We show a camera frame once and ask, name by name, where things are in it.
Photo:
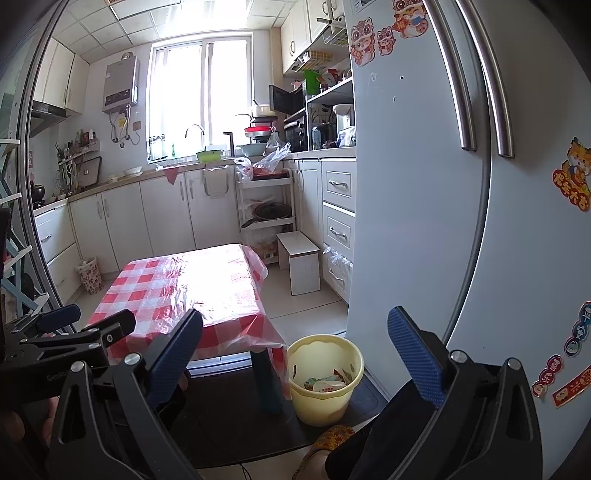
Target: refrigerator handle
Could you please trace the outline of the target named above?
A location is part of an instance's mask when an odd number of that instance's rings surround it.
[[[472,0],[456,0],[456,3],[466,21],[482,64],[495,120],[496,144],[499,156],[515,158],[513,128],[511,126],[507,94],[491,39]]]
[[[447,70],[449,84],[452,87],[453,103],[456,106],[457,126],[460,130],[460,145],[464,150],[476,151],[476,131],[472,115],[472,104],[468,83],[462,68],[460,55],[447,20],[441,10],[439,0],[424,0],[423,5],[431,19],[433,31],[437,37],[441,55]]]

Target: green bowl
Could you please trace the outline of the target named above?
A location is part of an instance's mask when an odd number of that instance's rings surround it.
[[[197,152],[197,159],[201,163],[208,163],[211,161],[219,161],[222,159],[223,150],[204,150]]]

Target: plastic bag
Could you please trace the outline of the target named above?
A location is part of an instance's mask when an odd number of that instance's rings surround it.
[[[257,175],[266,175],[273,173],[279,165],[279,162],[288,156],[291,152],[291,144],[287,142],[281,148],[275,150],[272,154],[267,155],[262,160],[256,162],[252,168],[256,171]]]
[[[238,182],[251,181],[253,175],[251,161],[246,157],[238,157],[234,158],[234,163],[236,164]]]
[[[265,146],[265,155],[272,154],[275,150],[283,147],[285,142],[279,138],[279,133],[275,130],[275,127],[272,129],[272,134],[267,141],[267,145]]]

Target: small trash can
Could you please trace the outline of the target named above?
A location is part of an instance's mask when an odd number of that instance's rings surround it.
[[[76,266],[76,271],[80,274],[80,280],[82,280],[82,284],[88,293],[94,295],[103,289],[103,279],[100,277],[96,257],[83,260],[82,263]]]
[[[311,335],[298,340],[287,349],[290,391],[295,414],[304,423],[324,427],[338,422],[353,389],[363,377],[363,356],[352,342],[335,335]],[[310,380],[337,375],[346,385],[331,392],[308,390]]]

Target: frying pan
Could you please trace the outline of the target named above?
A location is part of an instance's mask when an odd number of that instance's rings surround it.
[[[242,228],[246,228],[254,222],[265,222],[266,220],[277,220],[291,216],[291,208],[285,203],[265,202],[261,203],[252,212],[254,218],[247,221]]]

